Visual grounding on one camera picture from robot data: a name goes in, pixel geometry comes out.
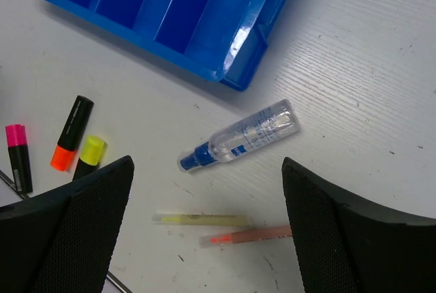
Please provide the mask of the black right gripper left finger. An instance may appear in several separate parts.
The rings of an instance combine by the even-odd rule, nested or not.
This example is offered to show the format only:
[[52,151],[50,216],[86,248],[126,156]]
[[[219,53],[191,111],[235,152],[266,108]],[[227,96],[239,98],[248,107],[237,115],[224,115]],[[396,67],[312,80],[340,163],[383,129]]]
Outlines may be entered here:
[[126,155],[1,207],[2,292],[101,292],[134,177]]

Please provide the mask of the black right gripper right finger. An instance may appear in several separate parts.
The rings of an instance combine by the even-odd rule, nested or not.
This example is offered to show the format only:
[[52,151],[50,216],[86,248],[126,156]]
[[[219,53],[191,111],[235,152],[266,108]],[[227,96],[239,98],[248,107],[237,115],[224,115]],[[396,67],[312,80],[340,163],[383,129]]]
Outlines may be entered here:
[[289,157],[281,171],[305,292],[435,291],[435,219],[367,200]]

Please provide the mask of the thin orange highlighter pen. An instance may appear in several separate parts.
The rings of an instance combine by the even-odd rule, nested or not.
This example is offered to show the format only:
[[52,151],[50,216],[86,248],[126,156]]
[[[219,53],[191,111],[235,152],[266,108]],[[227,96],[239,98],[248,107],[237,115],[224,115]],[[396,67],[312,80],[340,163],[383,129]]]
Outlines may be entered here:
[[199,242],[201,248],[205,248],[258,241],[269,241],[276,238],[288,237],[292,237],[290,225],[203,236],[200,238]]

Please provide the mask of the black highlighter yellow cap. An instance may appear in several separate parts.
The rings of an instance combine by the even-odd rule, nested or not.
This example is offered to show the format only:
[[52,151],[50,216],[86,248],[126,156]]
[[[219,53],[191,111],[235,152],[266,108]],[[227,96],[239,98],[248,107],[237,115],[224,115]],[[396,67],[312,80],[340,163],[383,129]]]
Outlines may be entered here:
[[98,136],[88,135],[81,150],[73,181],[80,179],[99,168],[99,165],[106,152],[106,142]]

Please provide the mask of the black highlighter orange cap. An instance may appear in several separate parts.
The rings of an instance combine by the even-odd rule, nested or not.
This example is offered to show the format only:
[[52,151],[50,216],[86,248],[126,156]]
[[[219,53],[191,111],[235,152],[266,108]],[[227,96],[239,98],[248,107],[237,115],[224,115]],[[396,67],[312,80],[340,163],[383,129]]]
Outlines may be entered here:
[[50,165],[58,171],[68,171],[74,158],[87,123],[91,116],[94,102],[78,95],[58,139]]

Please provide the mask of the thin yellow highlighter pen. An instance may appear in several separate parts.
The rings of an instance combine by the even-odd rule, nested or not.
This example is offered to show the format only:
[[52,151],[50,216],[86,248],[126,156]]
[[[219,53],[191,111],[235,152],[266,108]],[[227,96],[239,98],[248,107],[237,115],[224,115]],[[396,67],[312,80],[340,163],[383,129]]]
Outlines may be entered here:
[[247,227],[250,223],[246,215],[206,215],[206,214],[155,214],[152,221],[159,224],[189,226]]

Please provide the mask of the black highlighter pink cap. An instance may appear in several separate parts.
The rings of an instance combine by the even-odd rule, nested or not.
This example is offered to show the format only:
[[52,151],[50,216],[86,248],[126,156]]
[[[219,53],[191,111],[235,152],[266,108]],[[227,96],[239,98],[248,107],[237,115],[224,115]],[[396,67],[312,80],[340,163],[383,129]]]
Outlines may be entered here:
[[15,189],[19,194],[30,194],[33,184],[25,126],[8,125],[5,133]]

